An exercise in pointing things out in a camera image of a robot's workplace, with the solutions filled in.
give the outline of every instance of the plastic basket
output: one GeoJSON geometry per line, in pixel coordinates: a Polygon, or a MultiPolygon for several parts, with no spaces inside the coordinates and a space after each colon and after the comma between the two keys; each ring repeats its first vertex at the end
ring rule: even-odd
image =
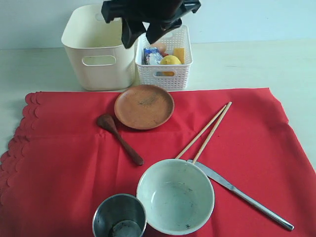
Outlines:
{"type": "Polygon", "coordinates": [[[61,41],[81,86],[87,90],[129,87],[135,78],[134,47],[121,42],[121,20],[107,24],[102,4],[77,8],[61,41]]]}
{"type": "Polygon", "coordinates": [[[182,25],[175,29],[158,42],[166,44],[166,53],[172,54],[175,47],[183,47],[185,49],[185,64],[182,65],[144,65],[143,51],[149,47],[149,43],[145,34],[138,39],[135,63],[137,65],[140,84],[152,84],[160,86],[166,90],[183,90],[188,83],[190,66],[193,62],[191,44],[188,27],[182,25]],[[162,76],[161,72],[174,72],[174,76],[162,76]]]}

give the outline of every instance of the red tablecloth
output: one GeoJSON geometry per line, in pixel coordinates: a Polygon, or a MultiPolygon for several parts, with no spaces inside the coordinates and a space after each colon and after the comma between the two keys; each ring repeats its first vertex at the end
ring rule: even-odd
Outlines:
{"type": "MultiPolygon", "coordinates": [[[[174,158],[229,101],[233,104],[201,154],[246,194],[295,226],[281,228],[212,181],[215,208],[191,237],[316,236],[316,175],[280,102],[263,89],[171,93],[173,116],[149,131],[118,123],[144,158],[135,166],[96,118],[113,113],[118,93],[37,92],[26,96],[24,118],[2,155],[1,237],[92,237],[97,206],[117,193],[135,195],[143,172],[174,158]]],[[[209,128],[184,155],[193,158],[209,128]]],[[[165,236],[149,225],[145,237],[165,236]]]]}

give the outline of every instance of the butter knife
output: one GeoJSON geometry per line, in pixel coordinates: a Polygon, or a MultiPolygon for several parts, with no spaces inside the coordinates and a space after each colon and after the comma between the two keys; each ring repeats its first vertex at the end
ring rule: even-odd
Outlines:
{"type": "Polygon", "coordinates": [[[205,166],[204,164],[200,162],[196,162],[195,165],[200,168],[209,178],[216,181],[220,185],[224,186],[228,190],[232,191],[236,195],[240,196],[244,200],[246,200],[248,203],[253,205],[254,207],[261,210],[263,213],[271,217],[273,220],[278,222],[280,225],[282,225],[284,228],[286,228],[288,231],[292,231],[294,229],[294,226],[284,220],[282,217],[276,215],[274,212],[267,209],[264,205],[260,204],[256,200],[252,199],[248,195],[244,194],[242,191],[237,189],[234,185],[232,185],[230,182],[228,182],[226,179],[224,179],[222,176],[220,176],[218,173],[216,173],[214,170],[210,169],[209,167],[205,166]]]}

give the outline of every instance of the chopsticks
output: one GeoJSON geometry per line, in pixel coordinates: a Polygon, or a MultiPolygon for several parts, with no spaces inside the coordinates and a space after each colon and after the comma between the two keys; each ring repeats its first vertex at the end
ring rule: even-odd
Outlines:
{"type": "Polygon", "coordinates": [[[229,109],[229,107],[232,105],[232,102],[229,102],[227,105],[224,105],[223,108],[211,119],[211,121],[195,136],[195,138],[193,138],[193,140],[179,153],[179,155],[177,155],[177,157],[175,159],[179,159],[189,148],[190,146],[207,130],[208,127],[210,127],[212,125],[212,123],[214,123],[214,121],[218,118],[217,122],[215,123],[214,127],[212,128],[212,130],[210,131],[209,135],[207,136],[206,140],[204,141],[204,143],[202,144],[201,148],[199,149],[198,153],[196,154],[196,156],[194,157],[192,164],[195,164],[195,162],[198,160],[199,156],[201,155],[202,151],[204,150],[204,148],[206,147],[207,143],[209,142],[209,140],[211,139],[211,137],[213,136],[215,130],[217,129],[217,127],[219,126],[219,124],[221,123],[221,121],[223,120],[227,110],[229,109]]]}

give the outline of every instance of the metal cup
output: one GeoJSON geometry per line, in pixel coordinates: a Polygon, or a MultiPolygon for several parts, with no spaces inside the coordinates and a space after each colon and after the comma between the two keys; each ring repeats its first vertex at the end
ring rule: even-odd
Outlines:
{"type": "Polygon", "coordinates": [[[129,194],[116,194],[104,200],[93,216],[95,237],[141,237],[146,227],[145,209],[129,194]]]}

